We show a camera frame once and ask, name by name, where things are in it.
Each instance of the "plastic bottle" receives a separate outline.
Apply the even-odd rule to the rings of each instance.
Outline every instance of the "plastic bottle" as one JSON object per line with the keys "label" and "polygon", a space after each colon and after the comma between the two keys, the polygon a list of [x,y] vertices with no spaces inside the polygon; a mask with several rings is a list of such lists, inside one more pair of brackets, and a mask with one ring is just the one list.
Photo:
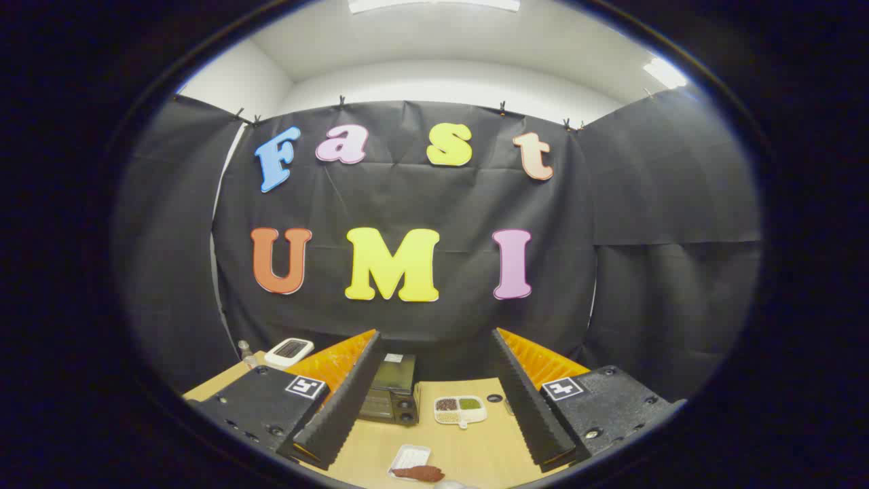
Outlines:
{"label": "plastic bottle", "polygon": [[253,369],[256,367],[256,357],[254,353],[250,350],[250,345],[248,345],[247,341],[241,340],[238,342],[238,348],[242,351],[242,361],[248,364],[249,369]]}

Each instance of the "blue letter f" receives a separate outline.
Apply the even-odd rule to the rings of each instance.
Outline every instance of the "blue letter f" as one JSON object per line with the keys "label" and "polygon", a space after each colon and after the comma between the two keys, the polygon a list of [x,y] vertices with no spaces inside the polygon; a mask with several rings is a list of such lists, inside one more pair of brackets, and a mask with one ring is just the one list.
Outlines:
{"label": "blue letter f", "polygon": [[293,145],[290,141],[295,141],[301,134],[299,128],[292,126],[256,148],[254,154],[260,158],[262,165],[262,193],[274,189],[289,178],[289,170],[281,167],[281,161],[284,164],[293,161]]}

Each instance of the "black backdrop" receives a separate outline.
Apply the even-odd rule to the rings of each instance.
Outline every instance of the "black backdrop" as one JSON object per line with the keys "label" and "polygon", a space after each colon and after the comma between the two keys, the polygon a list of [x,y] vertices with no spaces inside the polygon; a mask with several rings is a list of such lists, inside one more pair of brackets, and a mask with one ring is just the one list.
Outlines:
{"label": "black backdrop", "polygon": [[[488,331],[499,326],[591,368],[620,365],[672,400],[702,385],[742,326],[760,260],[751,165],[712,105],[678,89],[582,131],[480,107],[411,102],[327,107],[247,128],[222,177],[212,226],[228,338],[210,279],[208,222],[239,123],[179,100],[160,112],[135,152],[117,226],[118,273],[129,280],[134,330],[179,391],[237,361],[230,338],[268,350],[299,336],[319,350],[370,328],[383,332],[391,351],[420,355],[422,379],[489,377]],[[428,131],[440,122],[471,129],[474,156],[466,165],[428,162]],[[359,164],[314,156],[327,130],[341,124],[369,130]],[[254,151],[291,125],[302,136],[290,177],[263,194]],[[544,161],[555,174],[545,182],[526,175],[512,144],[530,131],[551,147]],[[344,297],[352,270],[345,236],[363,226],[378,229],[392,252],[411,229],[438,231],[439,300]],[[256,227],[313,232],[296,293],[269,293],[254,280],[249,234]],[[526,298],[492,295],[500,262],[491,235],[504,228],[533,236]],[[288,269],[287,249],[282,237],[275,242],[279,276]]]}
{"label": "black backdrop", "polygon": [[598,257],[574,357],[620,365],[665,399],[699,389],[745,321],[760,268],[753,165],[712,103],[682,88],[579,133]]}
{"label": "black backdrop", "polygon": [[[473,136],[462,167],[434,166],[426,157],[432,126],[465,124]],[[315,148],[341,124],[369,131],[359,164],[321,162]],[[294,142],[289,179],[260,190],[254,151],[288,127]],[[522,169],[512,138],[536,132],[552,148],[555,171],[541,182]],[[578,347],[594,288],[592,211],[588,174],[574,133],[558,124],[462,104],[387,102],[301,111],[244,132],[222,182],[214,222],[220,286],[233,335],[267,350],[300,336],[323,348],[377,328],[390,351],[419,355],[420,379],[493,377],[488,332],[495,326],[567,352]],[[253,276],[250,232],[256,227],[308,228],[305,280],[288,296],[264,291]],[[352,244],[347,231],[378,229],[391,252],[414,228],[438,231],[432,303],[398,297],[350,300]],[[529,230],[527,281],[531,295],[497,300],[499,250],[492,233]],[[278,276],[288,269],[288,244],[273,250]]]}
{"label": "black backdrop", "polygon": [[113,216],[113,263],[128,324],[179,391],[238,361],[211,278],[217,183],[241,126],[186,97],[168,101],[133,149]]}

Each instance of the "white tray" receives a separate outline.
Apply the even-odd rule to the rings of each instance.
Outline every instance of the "white tray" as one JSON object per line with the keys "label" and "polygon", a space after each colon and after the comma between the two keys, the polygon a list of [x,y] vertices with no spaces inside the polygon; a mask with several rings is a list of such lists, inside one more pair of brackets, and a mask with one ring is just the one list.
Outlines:
{"label": "white tray", "polygon": [[[455,399],[457,407],[455,411],[438,411],[437,409],[437,401],[441,399]],[[462,399],[474,399],[480,404],[478,409],[461,409],[461,400]],[[482,420],[488,417],[488,413],[486,412],[486,405],[483,403],[483,400],[476,396],[444,396],[442,398],[437,398],[433,403],[434,408],[434,420],[442,425],[458,425],[462,430],[468,429],[468,423],[479,423]],[[437,418],[438,412],[455,412],[459,415],[459,420],[455,422],[451,421],[441,421]]]}
{"label": "white tray", "polygon": [[431,454],[432,449],[427,446],[402,445],[401,448],[398,449],[398,453],[395,455],[392,465],[389,466],[387,474],[396,479],[419,482],[419,480],[411,479],[410,477],[398,477],[392,473],[392,469],[409,469],[416,466],[424,466],[428,463],[428,456]]}

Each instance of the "small white plate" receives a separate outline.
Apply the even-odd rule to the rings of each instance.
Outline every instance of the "small white plate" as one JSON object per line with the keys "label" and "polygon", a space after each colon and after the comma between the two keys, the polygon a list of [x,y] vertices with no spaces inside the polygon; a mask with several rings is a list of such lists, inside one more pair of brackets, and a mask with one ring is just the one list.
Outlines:
{"label": "small white plate", "polygon": [[428,456],[431,454],[432,449],[427,446],[402,445],[401,448],[398,449],[398,453],[395,455],[392,465],[387,470],[387,474],[396,479],[419,482],[419,480],[411,479],[410,477],[398,477],[392,473],[392,469],[409,469],[416,466],[424,466],[428,463]]}

